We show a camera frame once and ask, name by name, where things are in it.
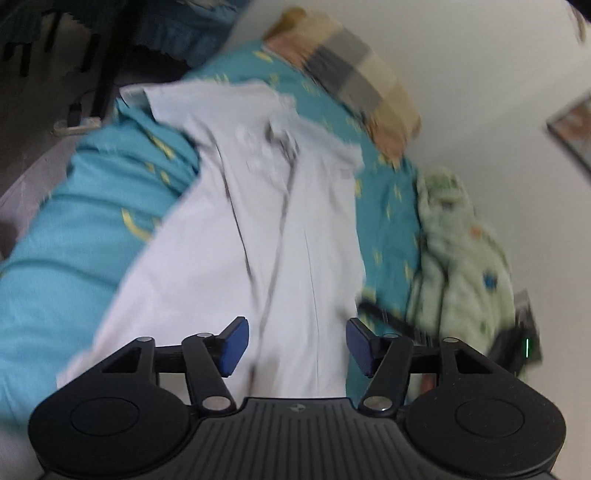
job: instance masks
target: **pillow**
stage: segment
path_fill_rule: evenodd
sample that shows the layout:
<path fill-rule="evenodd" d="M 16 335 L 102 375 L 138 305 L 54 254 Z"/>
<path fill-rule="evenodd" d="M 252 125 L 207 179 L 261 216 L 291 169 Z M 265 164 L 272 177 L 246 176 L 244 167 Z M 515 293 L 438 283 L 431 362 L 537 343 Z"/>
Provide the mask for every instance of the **pillow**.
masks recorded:
<path fill-rule="evenodd" d="M 311 13 L 267 39 L 265 49 L 343 103 L 388 161 L 400 162 L 421 118 L 394 72 L 359 37 L 328 15 Z"/>

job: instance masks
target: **picture frame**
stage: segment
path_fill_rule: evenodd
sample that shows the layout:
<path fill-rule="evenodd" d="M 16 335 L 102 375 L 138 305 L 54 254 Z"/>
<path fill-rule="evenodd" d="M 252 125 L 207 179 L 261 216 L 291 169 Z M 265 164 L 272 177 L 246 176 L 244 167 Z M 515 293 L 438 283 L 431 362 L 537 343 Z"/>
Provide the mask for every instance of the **picture frame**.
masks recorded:
<path fill-rule="evenodd" d="M 591 92 L 547 121 L 548 131 L 591 175 Z"/>

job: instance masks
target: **metal pivot screw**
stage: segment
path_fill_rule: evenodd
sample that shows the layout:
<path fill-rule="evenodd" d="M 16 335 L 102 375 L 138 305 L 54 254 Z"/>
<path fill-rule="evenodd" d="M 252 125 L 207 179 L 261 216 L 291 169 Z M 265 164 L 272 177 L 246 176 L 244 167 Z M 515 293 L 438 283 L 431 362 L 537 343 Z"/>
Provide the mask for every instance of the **metal pivot screw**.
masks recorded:
<path fill-rule="evenodd" d="M 213 397 L 208 397 L 202 402 L 203 408 L 206 408 L 211 411 L 222 411 L 226 410 L 227 408 L 232 405 L 232 402 L 227 397 L 220 397 L 218 395 L 214 395 Z"/>
<path fill-rule="evenodd" d="M 386 397 L 368 397 L 363 405 L 370 410 L 385 411 L 392 407 L 392 400 Z"/>

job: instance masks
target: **clothing pile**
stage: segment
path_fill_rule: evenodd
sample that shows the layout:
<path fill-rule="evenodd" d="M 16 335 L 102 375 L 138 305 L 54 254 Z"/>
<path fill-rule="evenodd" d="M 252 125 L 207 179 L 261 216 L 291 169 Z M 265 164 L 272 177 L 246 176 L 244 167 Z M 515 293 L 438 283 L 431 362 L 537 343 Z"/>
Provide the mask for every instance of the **clothing pile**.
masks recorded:
<path fill-rule="evenodd" d="M 417 194 L 421 268 L 413 281 L 408 320 L 431 336 L 459 338 L 488 354 L 496 334 L 515 325 L 505 250 L 448 169 L 423 171 Z"/>

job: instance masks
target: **teal bedsheet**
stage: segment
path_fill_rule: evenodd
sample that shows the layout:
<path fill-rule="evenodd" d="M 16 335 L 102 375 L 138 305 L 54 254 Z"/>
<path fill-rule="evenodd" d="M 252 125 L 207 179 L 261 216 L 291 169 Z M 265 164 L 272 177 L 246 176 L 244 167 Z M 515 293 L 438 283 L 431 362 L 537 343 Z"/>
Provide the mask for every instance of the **teal bedsheet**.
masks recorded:
<path fill-rule="evenodd" d="M 294 95 L 302 116 L 361 144 L 365 169 L 356 197 L 366 295 L 404 314 L 418 264 L 414 167 L 406 160 L 396 170 L 386 165 L 352 116 L 263 53 L 260 43 L 189 74 L 196 76 L 231 83 L 262 79 Z M 56 374 L 90 345 L 126 269 L 198 172 L 198 156 L 181 134 L 121 100 L 113 125 L 82 139 L 67 180 L 0 266 L 1 424 L 24 425 L 55 390 Z M 354 401 L 366 383 L 351 362 L 347 388 Z"/>

